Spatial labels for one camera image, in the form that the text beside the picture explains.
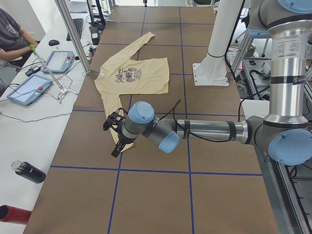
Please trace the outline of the yellow long-sleeve printed shirt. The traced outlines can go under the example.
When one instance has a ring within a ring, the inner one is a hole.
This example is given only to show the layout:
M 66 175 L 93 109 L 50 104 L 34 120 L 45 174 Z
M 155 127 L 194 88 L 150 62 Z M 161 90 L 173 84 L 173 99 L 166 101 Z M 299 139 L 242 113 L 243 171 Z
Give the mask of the yellow long-sleeve printed shirt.
M 141 36 L 100 67 L 95 86 L 102 98 L 108 117 L 122 108 L 121 95 L 159 95 L 169 92 L 169 65 L 167 58 L 132 60 L 131 57 L 155 35 L 151 32 Z

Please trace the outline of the black water bottle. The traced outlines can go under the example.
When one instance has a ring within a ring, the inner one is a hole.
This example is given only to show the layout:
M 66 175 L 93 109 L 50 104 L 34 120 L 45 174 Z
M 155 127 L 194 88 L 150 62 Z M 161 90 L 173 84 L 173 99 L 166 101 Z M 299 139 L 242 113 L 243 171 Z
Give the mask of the black water bottle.
M 15 171 L 15 174 L 37 184 L 42 183 L 46 178 L 43 171 L 28 162 L 16 160 L 11 164 L 11 169 Z

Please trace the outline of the far blue teach pendant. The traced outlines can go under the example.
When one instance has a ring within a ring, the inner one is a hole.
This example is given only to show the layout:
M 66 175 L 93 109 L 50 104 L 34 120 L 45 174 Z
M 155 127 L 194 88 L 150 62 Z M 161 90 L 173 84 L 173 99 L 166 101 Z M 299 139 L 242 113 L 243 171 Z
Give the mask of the far blue teach pendant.
M 47 59 L 46 65 L 54 74 L 65 73 L 74 60 L 73 51 L 52 51 Z

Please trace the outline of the blue teach pendant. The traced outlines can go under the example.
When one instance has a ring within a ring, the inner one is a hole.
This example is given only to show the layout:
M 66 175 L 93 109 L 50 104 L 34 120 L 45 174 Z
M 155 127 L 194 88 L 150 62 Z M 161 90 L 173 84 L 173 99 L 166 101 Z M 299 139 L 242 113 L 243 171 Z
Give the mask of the blue teach pendant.
M 52 51 L 47 59 L 46 65 L 54 74 L 65 73 L 74 60 L 73 51 Z
M 17 88 L 14 88 L 7 98 L 20 105 L 28 106 L 35 102 L 51 84 L 51 79 L 32 74 Z

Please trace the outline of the near blue teach pendant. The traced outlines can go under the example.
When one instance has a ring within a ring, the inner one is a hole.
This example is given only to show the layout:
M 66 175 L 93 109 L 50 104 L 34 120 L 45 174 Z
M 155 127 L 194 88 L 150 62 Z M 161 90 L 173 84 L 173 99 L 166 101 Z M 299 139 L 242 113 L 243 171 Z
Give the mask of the near blue teach pendant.
M 32 74 L 17 88 L 14 88 L 7 98 L 20 105 L 28 106 L 35 102 L 51 84 L 51 79 Z

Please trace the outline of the small black phone device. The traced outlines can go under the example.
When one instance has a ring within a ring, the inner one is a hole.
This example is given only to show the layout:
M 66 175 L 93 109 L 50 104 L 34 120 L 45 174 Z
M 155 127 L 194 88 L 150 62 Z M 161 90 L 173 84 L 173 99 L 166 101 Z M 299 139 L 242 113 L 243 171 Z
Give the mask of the small black phone device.
M 35 66 L 35 67 L 30 68 L 28 71 L 26 71 L 25 74 L 29 77 L 32 74 L 35 74 L 40 70 L 41 70 L 41 67 Z

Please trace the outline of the black power adapter box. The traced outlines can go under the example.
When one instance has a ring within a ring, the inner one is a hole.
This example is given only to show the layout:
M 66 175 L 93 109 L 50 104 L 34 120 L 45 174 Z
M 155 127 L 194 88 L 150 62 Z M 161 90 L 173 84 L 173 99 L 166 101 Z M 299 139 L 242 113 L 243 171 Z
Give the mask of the black power adapter box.
M 97 27 L 90 26 L 89 27 L 91 33 L 91 40 L 93 45 L 98 45 L 100 41 L 100 33 Z

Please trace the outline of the black computer mouse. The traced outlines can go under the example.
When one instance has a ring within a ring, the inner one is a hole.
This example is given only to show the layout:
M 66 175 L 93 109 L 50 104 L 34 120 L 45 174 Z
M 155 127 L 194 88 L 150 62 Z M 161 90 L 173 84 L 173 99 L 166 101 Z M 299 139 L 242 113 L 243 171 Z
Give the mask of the black computer mouse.
M 56 39 L 52 39 L 48 42 L 49 46 L 55 46 L 55 45 L 59 45 L 59 41 Z

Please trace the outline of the black monitor stand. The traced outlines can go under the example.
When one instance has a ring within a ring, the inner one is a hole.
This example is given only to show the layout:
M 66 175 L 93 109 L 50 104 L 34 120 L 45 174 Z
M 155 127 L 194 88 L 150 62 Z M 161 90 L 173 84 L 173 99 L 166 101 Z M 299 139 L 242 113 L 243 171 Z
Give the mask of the black monitor stand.
M 97 27 L 99 31 L 103 31 L 106 26 L 106 21 L 103 16 L 100 1 L 95 0 L 95 4 L 93 4 L 92 0 L 87 0 L 86 2 L 91 19 L 91 25 L 93 27 Z

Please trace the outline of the black keyboard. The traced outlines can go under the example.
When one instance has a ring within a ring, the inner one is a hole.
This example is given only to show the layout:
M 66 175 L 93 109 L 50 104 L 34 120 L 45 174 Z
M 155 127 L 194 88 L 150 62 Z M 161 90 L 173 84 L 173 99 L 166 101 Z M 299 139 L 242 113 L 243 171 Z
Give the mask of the black keyboard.
M 74 27 L 77 31 L 79 39 L 81 39 L 82 31 L 83 31 L 83 18 L 72 19 Z

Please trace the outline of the red cylinder bottle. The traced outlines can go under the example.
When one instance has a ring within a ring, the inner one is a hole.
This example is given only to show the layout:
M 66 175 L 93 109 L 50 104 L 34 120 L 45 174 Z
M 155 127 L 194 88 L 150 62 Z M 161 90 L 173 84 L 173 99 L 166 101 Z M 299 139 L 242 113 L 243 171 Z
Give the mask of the red cylinder bottle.
M 2 205 L 0 207 L 0 221 L 26 225 L 29 221 L 31 213 L 32 212 L 29 210 Z

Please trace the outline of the seated person grey shirt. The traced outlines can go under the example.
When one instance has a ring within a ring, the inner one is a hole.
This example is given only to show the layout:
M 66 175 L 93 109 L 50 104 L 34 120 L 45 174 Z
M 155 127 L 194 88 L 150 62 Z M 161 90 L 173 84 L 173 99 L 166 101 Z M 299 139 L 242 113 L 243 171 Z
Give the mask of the seated person grey shirt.
M 11 64 L 23 67 L 32 54 L 29 45 L 35 48 L 35 40 L 2 8 L 0 9 L 0 58 Z

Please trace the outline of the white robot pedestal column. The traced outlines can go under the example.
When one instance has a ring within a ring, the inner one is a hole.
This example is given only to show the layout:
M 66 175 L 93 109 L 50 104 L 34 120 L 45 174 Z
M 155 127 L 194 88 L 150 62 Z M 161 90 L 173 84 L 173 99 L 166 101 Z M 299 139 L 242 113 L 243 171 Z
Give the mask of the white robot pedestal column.
M 229 86 L 226 54 L 247 0 L 221 0 L 207 50 L 201 63 L 193 64 L 196 86 Z

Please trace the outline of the aluminium frame post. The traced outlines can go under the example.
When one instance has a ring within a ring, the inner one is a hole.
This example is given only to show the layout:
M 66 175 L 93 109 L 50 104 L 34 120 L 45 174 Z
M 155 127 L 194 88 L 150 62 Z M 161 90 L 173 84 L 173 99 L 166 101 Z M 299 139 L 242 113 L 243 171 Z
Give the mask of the aluminium frame post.
M 69 10 L 67 8 L 67 5 L 66 5 L 64 0 L 55 0 L 55 3 L 56 3 L 56 6 L 58 7 L 60 15 L 62 16 L 62 19 L 65 23 L 66 29 L 70 35 L 72 43 L 75 47 L 75 50 L 78 54 L 80 62 L 83 66 L 83 69 L 84 69 L 85 73 L 88 75 L 91 72 L 91 67 L 90 67 L 90 64 L 87 60 L 86 54 L 83 50 L 83 46 L 80 42 L 80 38 L 78 36 L 78 33 L 77 33 L 76 28 L 74 26 L 74 23 L 72 21 L 72 18 L 71 18 L 71 15 L 69 13 Z

